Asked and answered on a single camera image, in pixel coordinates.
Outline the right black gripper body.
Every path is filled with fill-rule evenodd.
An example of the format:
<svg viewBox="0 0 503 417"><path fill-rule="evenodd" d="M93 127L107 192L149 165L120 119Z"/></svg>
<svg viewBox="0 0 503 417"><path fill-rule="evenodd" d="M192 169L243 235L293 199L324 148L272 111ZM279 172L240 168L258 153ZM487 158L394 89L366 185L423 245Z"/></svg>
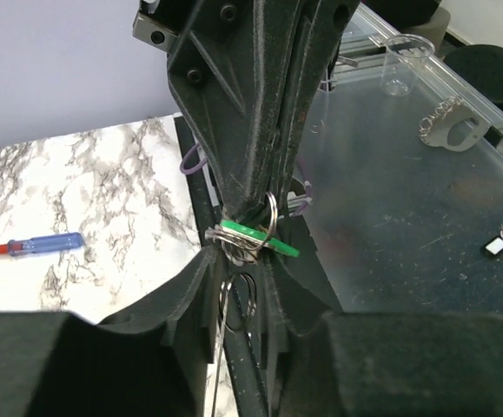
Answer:
<svg viewBox="0 0 503 417"><path fill-rule="evenodd" d="M195 4L195 0L140 1L133 37L159 50L170 50Z"/></svg>

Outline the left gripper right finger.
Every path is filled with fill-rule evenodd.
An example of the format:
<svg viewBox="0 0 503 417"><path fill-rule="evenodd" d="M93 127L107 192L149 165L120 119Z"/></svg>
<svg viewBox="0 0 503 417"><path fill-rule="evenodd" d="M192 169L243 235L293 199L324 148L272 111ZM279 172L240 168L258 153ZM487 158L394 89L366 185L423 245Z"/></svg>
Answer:
<svg viewBox="0 0 503 417"><path fill-rule="evenodd" d="M337 313L261 259L271 416L503 416L503 317Z"/></svg>

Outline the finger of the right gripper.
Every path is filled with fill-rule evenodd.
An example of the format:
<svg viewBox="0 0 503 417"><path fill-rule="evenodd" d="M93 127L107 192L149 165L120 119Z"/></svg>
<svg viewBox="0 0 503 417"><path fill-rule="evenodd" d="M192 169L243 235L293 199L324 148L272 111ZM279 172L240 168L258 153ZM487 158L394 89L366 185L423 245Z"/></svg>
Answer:
<svg viewBox="0 0 503 417"><path fill-rule="evenodd" d="M272 172L272 192L283 214L288 212L288 191L309 109L359 4L306 1L301 7L282 96L280 141Z"/></svg>
<svg viewBox="0 0 503 417"><path fill-rule="evenodd" d="M203 146L228 217L268 189L301 1L198 1L168 58L169 87Z"/></svg>

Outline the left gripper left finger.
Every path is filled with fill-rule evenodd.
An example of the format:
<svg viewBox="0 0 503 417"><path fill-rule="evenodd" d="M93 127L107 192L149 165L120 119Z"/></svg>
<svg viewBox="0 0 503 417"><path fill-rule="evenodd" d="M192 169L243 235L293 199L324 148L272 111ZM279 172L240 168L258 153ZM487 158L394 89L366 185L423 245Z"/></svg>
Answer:
<svg viewBox="0 0 503 417"><path fill-rule="evenodd" d="M0 313L0 416L200 416L215 339L216 249L102 322Z"/></svg>

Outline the green tagged key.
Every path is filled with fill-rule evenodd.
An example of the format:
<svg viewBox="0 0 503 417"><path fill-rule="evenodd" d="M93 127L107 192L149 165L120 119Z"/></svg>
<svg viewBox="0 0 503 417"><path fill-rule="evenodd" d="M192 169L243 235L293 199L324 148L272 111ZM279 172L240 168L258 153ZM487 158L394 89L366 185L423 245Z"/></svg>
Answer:
<svg viewBox="0 0 503 417"><path fill-rule="evenodd" d="M223 220L215 226L215 229L229 232L237 237L247 238L252 243L252 247L256 247L260 243L263 243L264 248L272 249L281 255L290 257L298 257L300 255L299 249L294 248L274 237L267 239L268 234L266 232L241 225L237 222Z"/></svg>

